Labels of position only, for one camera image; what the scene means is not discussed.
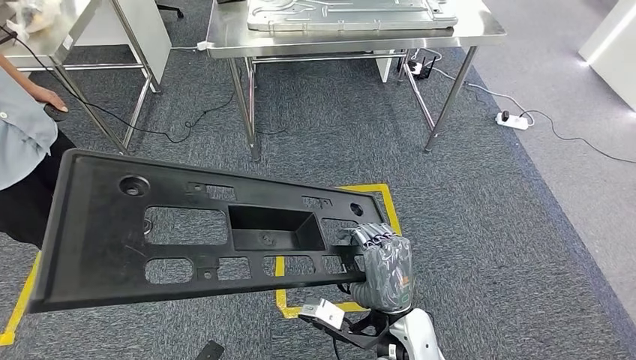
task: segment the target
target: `power strip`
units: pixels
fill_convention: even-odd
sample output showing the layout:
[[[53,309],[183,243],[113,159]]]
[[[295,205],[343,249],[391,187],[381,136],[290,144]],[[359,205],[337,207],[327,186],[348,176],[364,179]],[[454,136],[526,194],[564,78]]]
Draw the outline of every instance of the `power strip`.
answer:
[[[530,123],[528,122],[527,118],[520,118],[519,116],[514,115],[508,115],[506,118],[506,116],[503,115],[503,112],[497,114],[497,116],[495,117],[495,121],[499,125],[519,130],[528,130],[528,128],[530,127]]]

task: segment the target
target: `person's hand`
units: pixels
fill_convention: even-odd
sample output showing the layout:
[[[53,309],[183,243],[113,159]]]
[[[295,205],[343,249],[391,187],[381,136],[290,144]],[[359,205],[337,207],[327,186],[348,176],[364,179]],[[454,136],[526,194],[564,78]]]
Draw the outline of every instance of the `person's hand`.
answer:
[[[54,92],[50,91],[48,88],[43,88],[42,86],[35,85],[28,90],[28,93],[36,100],[41,103],[51,104],[57,110],[60,110],[64,113],[68,112],[68,108],[64,101]]]

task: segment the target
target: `table leg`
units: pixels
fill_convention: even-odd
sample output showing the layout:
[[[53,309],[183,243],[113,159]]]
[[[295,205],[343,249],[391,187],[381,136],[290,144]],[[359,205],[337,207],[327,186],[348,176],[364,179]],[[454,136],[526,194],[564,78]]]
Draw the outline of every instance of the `table leg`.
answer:
[[[433,122],[433,118],[431,117],[431,113],[428,111],[426,107],[426,103],[424,99],[422,99],[422,94],[420,94],[419,89],[417,87],[416,79],[413,77],[411,70],[409,69],[408,61],[402,63],[402,67],[400,68],[401,74],[406,74],[406,78],[409,80],[409,84],[411,85],[411,89],[413,90],[413,94],[415,95],[415,99],[418,102],[419,108],[421,110],[422,115],[424,115],[424,120],[426,120],[426,125],[428,126],[429,131],[433,131],[435,128],[435,123]]]
[[[464,84],[464,80],[466,79],[466,75],[468,74],[468,70],[470,69],[470,65],[473,63],[473,59],[475,58],[475,53],[477,53],[477,46],[471,46],[466,54],[466,58],[463,60],[463,64],[459,69],[459,73],[457,73],[457,77],[455,78],[455,82],[453,83],[453,87],[451,88],[451,92],[448,93],[448,97],[446,98],[446,102],[444,103],[444,107],[442,108],[442,112],[439,114],[437,121],[435,121],[435,127],[430,132],[428,136],[428,141],[426,142],[426,146],[424,147],[425,152],[430,152],[433,149],[433,144],[435,143],[435,139],[440,132],[440,128],[443,125],[443,122],[449,115],[453,103],[455,102],[455,98],[458,95],[458,92],[461,89],[461,86]]]
[[[148,87],[152,82],[152,75],[148,75],[148,78],[143,83],[143,87],[141,88],[141,92],[139,93],[139,97],[137,98],[137,102],[135,103],[135,107],[133,110],[133,115],[130,117],[130,126],[126,129],[126,134],[124,135],[123,144],[128,149],[128,145],[131,143],[131,139],[133,137],[133,133],[135,131],[135,127],[137,125],[137,119],[139,119],[139,115],[141,113],[141,107],[143,106],[143,100],[146,98],[146,93],[148,92]]]
[[[113,131],[113,129],[108,126],[101,115],[97,113],[96,109],[85,104],[88,103],[88,101],[86,100],[86,96],[84,96],[84,93],[82,93],[77,84],[71,79],[66,69],[64,69],[64,65],[57,63],[55,60],[53,60],[53,58],[51,58],[51,61],[53,61],[53,63],[55,64],[55,66],[52,67],[55,74],[57,74],[58,78],[66,85],[67,89],[72,90],[75,95],[81,100],[79,103],[81,104],[82,108],[84,108],[84,110],[88,113],[97,127],[103,132],[104,135],[106,135],[106,137],[115,145],[115,147],[117,147],[117,150],[119,150],[121,154],[127,155],[128,150],[126,149],[124,144],[122,144],[122,141],[119,140],[117,134]]]
[[[245,93],[243,92],[243,85],[241,83],[241,77],[239,75],[239,68],[236,66],[236,59],[229,58],[229,72],[232,74],[232,82],[234,83],[234,92],[236,96],[236,101],[238,102],[238,108],[241,111],[241,116],[243,117],[243,123],[245,125],[245,135],[247,136],[247,146],[250,148],[250,153],[252,155],[253,161],[260,160],[260,150],[258,148],[257,139],[256,139],[256,131],[254,131],[254,76],[251,77],[252,81],[250,82],[250,109],[248,110],[248,105],[245,102]]]
[[[404,80],[404,74],[405,72],[408,71],[408,63],[409,63],[410,56],[411,56],[411,49],[406,49],[406,51],[404,51],[404,57],[398,60],[400,62],[400,67],[399,67],[399,71],[397,72],[397,81],[401,82],[402,80]]]
[[[249,104],[249,117],[250,124],[252,126],[252,133],[256,133],[256,121],[254,120],[254,92],[256,90],[256,77],[257,77],[257,66],[252,63],[251,58],[245,58],[245,65],[247,65],[247,83],[249,85],[249,92],[247,93],[247,101]]]
[[[146,79],[150,79],[152,92],[161,92],[161,85],[159,85],[155,73],[152,72],[152,69],[148,64],[148,59],[146,59],[146,55],[144,55],[143,51],[141,50],[139,41],[137,41],[137,37],[135,36],[133,29],[131,28],[131,24],[128,22],[128,19],[126,19],[126,16],[124,15],[124,11],[122,10],[122,6],[119,4],[119,0],[110,1],[112,3],[112,8],[115,10],[115,14],[117,14],[117,17],[119,18],[121,26],[124,28],[124,31],[128,36],[128,40],[130,41],[130,46],[134,52],[135,57],[139,59],[139,62],[141,63],[141,65],[143,65],[142,71],[144,72],[144,76],[146,77]]]

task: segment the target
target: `black plastic panel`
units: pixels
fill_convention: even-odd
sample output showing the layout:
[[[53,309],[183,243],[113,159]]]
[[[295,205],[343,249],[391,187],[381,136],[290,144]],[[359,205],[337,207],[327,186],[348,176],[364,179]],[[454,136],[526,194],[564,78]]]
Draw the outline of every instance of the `black plastic panel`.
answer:
[[[222,244],[150,243],[143,233],[143,220],[146,209],[152,207],[223,212],[228,239]],[[355,261],[362,250],[325,241],[323,219],[383,221],[370,194],[68,151],[29,311],[364,281],[365,274]],[[276,256],[309,257],[315,272],[268,276],[263,260]],[[323,262],[326,256],[339,257],[346,272],[329,274]],[[249,276],[218,280],[222,258],[247,259]],[[180,283],[147,280],[146,263],[166,259],[189,261],[191,279]]]

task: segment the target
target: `round hole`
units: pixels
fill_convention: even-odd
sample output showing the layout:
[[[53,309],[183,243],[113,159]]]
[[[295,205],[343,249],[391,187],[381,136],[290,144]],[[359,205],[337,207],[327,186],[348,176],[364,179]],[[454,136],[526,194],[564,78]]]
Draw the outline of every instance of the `round hole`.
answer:
[[[355,202],[352,202],[349,207],[351,208],[353,214],[356,214],[357,216],[362,216],[362,214],[365,213],[364,211],[362,211],[362,207]]]
[[[141,176],[126,176],[119,182],[119,190],[129,197],[142,197],[150,190],[150,184]]]

